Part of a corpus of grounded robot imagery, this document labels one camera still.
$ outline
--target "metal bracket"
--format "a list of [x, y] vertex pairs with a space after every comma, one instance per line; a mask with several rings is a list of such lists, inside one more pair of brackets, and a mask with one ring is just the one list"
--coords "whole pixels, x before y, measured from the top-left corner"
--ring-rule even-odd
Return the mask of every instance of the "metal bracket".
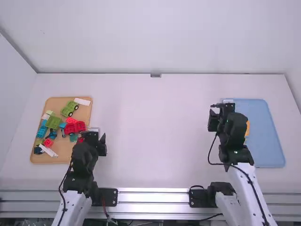
[[99, 196], [93, 201], [92, 206], [103, 206], [103, 198], [105, 206], [115, 207], [118, 201], [118, 190], [116, 188], [99, 188]]
[[217, 208], [210, 203], [206, 189], [191, 189], [188, 195], [191, 208]]

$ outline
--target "red lego brick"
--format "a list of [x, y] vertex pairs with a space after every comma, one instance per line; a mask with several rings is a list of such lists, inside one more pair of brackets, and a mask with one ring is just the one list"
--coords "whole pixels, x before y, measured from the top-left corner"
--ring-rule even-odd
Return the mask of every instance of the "red lego brick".
[[79, 143], [83, 143], [84, 142], [84, 138], [82, 138], [82, 137], [79, 137], [78, 139], [77, 139], [77, 144], [79, 144]]
[[78, 121], [76, 120], [76, 119], [74, 119], [74, 118], [71, 118], [71, 117], [68, 117], [67, 119], [66, 119], [66, 123], [77, 123]]
[[43, 145], [45, 147], [51, 147], [51, 145], [53, 144], [53, 141], [50, 138], [47, 138], [46, 140], [44, 140]]

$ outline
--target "white tabletop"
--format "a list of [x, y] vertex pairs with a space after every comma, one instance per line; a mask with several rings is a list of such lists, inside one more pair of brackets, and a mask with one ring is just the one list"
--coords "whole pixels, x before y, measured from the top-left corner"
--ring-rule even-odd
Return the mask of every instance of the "white tabletop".
[[[262, 98], [269, 105], [286, 166], [258, 169], [263, 191], [301, 191], [301, 116], [284, 75], [42, 74], [36, 79], [9, 153], [0, 188], [57, 189], [66, 164], [32, 164], [30, 154], [45, 101], [54, 96], [91, 96], [90, 126], [107, 134], [108, 156], [99, 158], [95, 180], [104, 187], [186, 188], [228, 181], [210, 166], [214, 133], [209, 106], [224, 97]], [[218, 142], [211, 159], [218, 162]]]

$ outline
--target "red toy car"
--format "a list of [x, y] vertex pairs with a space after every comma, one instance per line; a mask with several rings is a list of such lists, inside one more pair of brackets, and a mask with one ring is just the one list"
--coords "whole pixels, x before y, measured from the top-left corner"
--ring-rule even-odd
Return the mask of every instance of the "red toy car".
[[73, 133], [80, 133], [86, 130], [86, 125], [83, 121], [78, 121], [76, 123], [68, 123], [64, 128], [65, 134], [73, 134]]

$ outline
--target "white lego piece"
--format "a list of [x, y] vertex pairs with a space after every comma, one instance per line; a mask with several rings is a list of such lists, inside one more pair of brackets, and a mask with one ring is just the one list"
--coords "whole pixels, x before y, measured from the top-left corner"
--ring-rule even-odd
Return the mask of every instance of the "white lego piece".
[[58, 155], [54, 151], [52, 151], [49, 147], [45, 147], [42, 144], [40, 144], [39, 147], [42, 148], [42, 150], [44, 152], [46, 152], [47, 154], [49, 154], [50, 157], [52, 157], [52, 158], [57, 158], [58, 157]]
[[50, 117], [50, 115], [49, 114], [43, 114], [43, 116], [42, 116], [42, 119], [46, 119], [46, 120], [48, 120], [49, 119], [49, 117]]
[[80, 99], [80, 98], [75, 98], [74, 102], [76, 102], [80, 105], [85, 105], [85, 106], [89, 106], [90, 103], [91, 103], [91, 101], [89, 101], [89, 100], [83, 100], [83, 99]]
[[234, 103], [234, 100], [233, 99], [225, 99], [222, 102], [223, 102], [223, 104]]

